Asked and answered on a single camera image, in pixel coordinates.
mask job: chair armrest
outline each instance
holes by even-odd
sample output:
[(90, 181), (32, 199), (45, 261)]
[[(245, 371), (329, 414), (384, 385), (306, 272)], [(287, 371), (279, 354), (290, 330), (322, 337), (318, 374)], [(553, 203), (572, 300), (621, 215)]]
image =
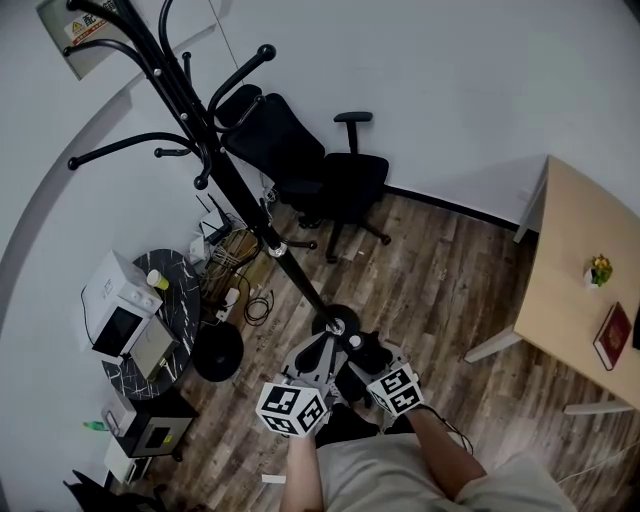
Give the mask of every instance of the chair armrest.
[(373, 114), (371, 112), (344, 112), (333, 118), (336, 123), (368, 123), (372, 119)]
[(283, 180), (278, 189), (288, 194), (315, 195), (322, 190), (322, 183), (317, 181), (288, 179)]

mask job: office chair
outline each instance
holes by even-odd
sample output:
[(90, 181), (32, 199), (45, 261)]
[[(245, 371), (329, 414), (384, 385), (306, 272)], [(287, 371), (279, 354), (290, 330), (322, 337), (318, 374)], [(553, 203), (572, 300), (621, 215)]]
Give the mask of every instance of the office chair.
[[(215, 116), (223, 125), (233, 126), (261, 94), (257, 86), (243, 85), (215, 110)], [(335, 247), (345, 224), (357, 224), (384, 245), (391, 242), (365, 218), (381, 199), (389, 170), (384, 158), (358, 153), (356, 123), (372, 119), (370, 112), (337, 115), (333, 120), (347, 125), (351, 152), (325, 155), (324, 146), (302, 126), (282, 96), (268, 94), (221, 142), (274, 181), (281, 201), (303, 214), (301, 227), (317, 227), (322, 219), (334, 221), (326, 257), (336, 263)]]
[(163, 485), (153, 489), (153, 498), (133, 493), (115, 495), (79, 471), (73, 470), (73, 474), (80, 481), (79, 483), (63, 483), (85, 512), (112, 512), (114, 510), (120, 512), (139, 512), (141, 510), (167, 512), (160, 497), (160, 494), (165, 490)]

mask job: marble pattern tabletop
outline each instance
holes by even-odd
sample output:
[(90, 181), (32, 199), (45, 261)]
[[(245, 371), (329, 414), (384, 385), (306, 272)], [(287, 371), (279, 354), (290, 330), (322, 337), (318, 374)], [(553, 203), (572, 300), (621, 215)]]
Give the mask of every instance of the marble pattern tabletop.
[(156, 269), (169, 281), (166, 291), (156, 290), (163, 300), (156, 314), (180, 344), (153, 381), (140, 375), (133, 358), (120, 366), (107, 362), (102, 366), (113, 387), (122, 395), (131, 400), (150, 400), (173, 386), (189, 363), (200, 324), (200, 286), (195, 270), (177, 251), (157, 249), (133, 263), (145, 274)]

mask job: table leg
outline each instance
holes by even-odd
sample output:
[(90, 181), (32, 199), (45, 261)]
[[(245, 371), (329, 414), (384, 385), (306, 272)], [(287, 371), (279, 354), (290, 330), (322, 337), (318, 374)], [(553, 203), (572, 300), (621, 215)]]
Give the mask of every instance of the table leg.
[(609, 414), (612, 412), (625, 412), (632, 410), (633, 407), (625, 404), (621, 400), (611, 400), (610, 402), (596, 402), (594, 404), (567, 405), (563, 412), (573, 416), (578, 414)]
[(464, 360), (467, 363), (475, 363), (476, 361), (490, 356), (495, 352), (499, 352), (500, 350), (504, 350), (505, 348), (518, 343), (521, 339), (522, 338), (520, 336), (513, 332), (513, 325), (510, 325), (492, 338), (489, 338), (484, 343), (481, 343), (477, 347), (469, 350), (465, 354)]
[(531, 198), (529, 198), (527, 207), (525, 208), (522, 218), (520, 219), (518, 230), (513, 237), (513, 241), (517, 244), (520, 243), (527, 230), (532, 229), (533, 231), (537, 231), (538, 233), (540, 232), (540, 227), (542, 226), (542, 214), (544, 212), (545, 188), (547, 186), (546, 166), (547, 164), (545, 163), (545, 168), (540, 175), (540, 179), (536, 184), (536, 188), (534, 189)]

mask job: white microwave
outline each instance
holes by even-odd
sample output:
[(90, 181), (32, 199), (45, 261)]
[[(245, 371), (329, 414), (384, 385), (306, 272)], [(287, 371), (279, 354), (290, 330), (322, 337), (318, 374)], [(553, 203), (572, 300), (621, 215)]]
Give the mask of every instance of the white microwave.
[(81, 346), (120, 364), (161, 305), (145, 273), (110, 251), (80, 293), (74, 323)]

